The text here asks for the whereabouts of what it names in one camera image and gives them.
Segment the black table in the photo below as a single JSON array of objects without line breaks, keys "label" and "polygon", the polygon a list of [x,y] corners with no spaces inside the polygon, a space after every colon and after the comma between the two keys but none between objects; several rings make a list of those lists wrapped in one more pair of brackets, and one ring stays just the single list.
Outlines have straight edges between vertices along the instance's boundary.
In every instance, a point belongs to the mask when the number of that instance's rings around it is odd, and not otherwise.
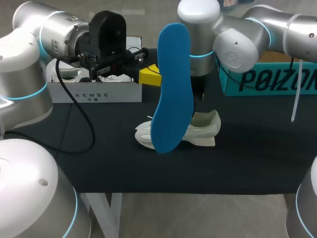
[{"label": "black table", "polygon": [[[142,103],[82,104],[96,130],[95,147],[83,155],[52,154],[79,192],[296,192],[317,154],[317,96],[300,97],[291,123],[295,96],[225,97],[217,74],[209,77],[197,110],[219,112],[215,147],[181,142],[158,154],[140,145],[134,128],[154,114],[160,94],[143,85]],[[67,150],[91,141],[80,112],[67,104],[55,104],[47,120],[20,131]]]}]

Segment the black cable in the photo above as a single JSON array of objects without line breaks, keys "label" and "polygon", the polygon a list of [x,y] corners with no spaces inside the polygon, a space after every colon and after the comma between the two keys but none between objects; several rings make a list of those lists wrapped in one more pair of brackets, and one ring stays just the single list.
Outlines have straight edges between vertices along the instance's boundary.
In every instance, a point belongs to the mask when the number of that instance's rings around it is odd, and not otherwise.
[{"label": "black cable", "polygon": [[[233,82],[235,82],[236,84],[240,85],[241,82],[239,82],[238,80],[236,80],[235,78],[233,78],[225,69],[224,67],[220,64],[220,60],[218,58],[218,56],[216,55],[216,58],[217,58],[217,61],[218,61],[218,67],[222,69],[222,71],[228,76],[229,79],[231,79]],[[290,68],[289,68],[289,72],[288,73],[291,73],[291,70],[293,68],[293,63],[294,63],[294,57],[291,58],[291,62],[290,62]],[[280,81],[276,82],[275,85],[278,85],[280,84],[281,82],[283,81],[283,79],[281,79]],[[246,87],[246,88],[251,88],[251,89],[255,89],[255,87],[253,86],[249,86],[249,85],[243,85],[243,87]]]},{"label": "black cable", "polygon": [[151,70],[148,66],[147,66],[147,69],[148,69],[149,71],[152,71],[152,72],[157,73],[158,75],[160,75],[159,72],[155,72],[154,70]]},{"label": "black cable", "polygon": [[137,48],[137,47],[130,47],[128,50],[130,50],[130,49],[138,49],[138,50],[141,50],[140,48]]},{"label": "black cable", "polygon": [[26,135],[24,133],[21,133],[21,132],[18,132],[18,131],[6,131],[5,134],[15,134],[15,135],[20,135],[20,136],[23,136],[29,140],[32,140],[34,141],[35,143],[38,143],[39,145],[42,145],[42,146],[45,146],[51,150],[55,150],[59,153],[63,153],[63,154],[69,154],[69,155],[79,155],[79,154],[84,154],[88,151],[90,151],[93,146],[95,145],[95,142],[96,142],[96,134],[95,134],[95,130],[94,130],[94,126],[93,124],[91,123],[90,119],[88,118],[87,114],[85,113],[85,111],[83,110],[83,108],[79,105],[79,103],[76,101],[76,99],[73,97],[73,95],[71,95],[71,93],[69,92],[69,90],[67,89],[65,83],[63,82],[61,76],[60,76],[60,73],[59,73],[59,62],[60,60],[58,59],[56,61],[56,65],[55,65],[55,69],[56,69],[56,74],[57,74],[57,77],[59,79],[59,82],[61,84],[61,86],[63,87],[63,89],[65,90],[65,92],[69,95],[69,97],[71,98],[71,100],[74,102],[74,104],[77,106],[77,108],[79,109],[79,111],[81,112],[81,114],[84,116],[84,118],[86,119],[89,127],[90,127],[90,130],[91,130],[91,133],[92,133],[92,143],[90,144],[90,146],[88,148],[86,148],[85,150],[82,150],[82,151],[65,151],[65,150],[60,150],[60,149],[57,149],[55,147],[52,147],[50,145],[47,145],[45,143],[42,143],[40,142],[39,140],[37,139],[34,139],[32,138],[31,136],[29,135]]}]

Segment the white shoe box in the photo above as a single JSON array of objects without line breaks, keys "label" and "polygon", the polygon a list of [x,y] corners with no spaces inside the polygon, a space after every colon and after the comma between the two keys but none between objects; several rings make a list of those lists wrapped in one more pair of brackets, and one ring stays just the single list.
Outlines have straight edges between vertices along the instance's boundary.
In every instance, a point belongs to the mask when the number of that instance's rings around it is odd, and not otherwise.
[{"label": "white shoe box", "polygon": [[[142,38],[127,36],[127,49],[142,48]],[[73,103],[59,82],[52,82],[52,71],[56,60],[46,70],[48,89],[53,103]],[[65,83],[67,89],[79,103],[136,103],[142,101],[142,85],[135,82],[74,82]]]}]

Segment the cardboard box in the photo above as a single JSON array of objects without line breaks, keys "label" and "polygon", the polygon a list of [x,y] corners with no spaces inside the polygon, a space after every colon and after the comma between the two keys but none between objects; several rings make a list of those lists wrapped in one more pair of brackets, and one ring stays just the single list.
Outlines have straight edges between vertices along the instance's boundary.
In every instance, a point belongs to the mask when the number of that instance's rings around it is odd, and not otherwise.
[{"label": "cardboard box", "polygon": [[[131,47],[142,48],[142,38],[137,36],[127,37],[127,49]],[[73,103],[70,97],[58,82],[52,82],[52,70],[55,61],[47,67],[48,89],[53,103]],[[142,85],[135,82],[74,82],[66,83],[67,89],[79,103],[126,103],[142,101]]]},{"label": "cardboard box", "polygon": [[[291,58],[285,54],[266,52],[255,66],[245,73],[219,69],[225,96],[295,95],[298,80],[298,59],[290,71]],[[317,94],[317,64],[303,62],[301,94]]]}]

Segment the blue insole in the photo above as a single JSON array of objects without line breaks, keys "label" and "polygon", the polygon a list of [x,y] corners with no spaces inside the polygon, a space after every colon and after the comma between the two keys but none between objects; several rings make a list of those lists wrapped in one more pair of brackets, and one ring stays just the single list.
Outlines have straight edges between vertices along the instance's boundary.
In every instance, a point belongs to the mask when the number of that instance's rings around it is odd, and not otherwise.
[{"label": "blue insole", "polygon": [[162,81],[151,123],[151,140],[159,153],[167,153],[180,143],[192,119],[190,47],[188,30],[180,23],[165,26],[158,37],[158,68]]}]

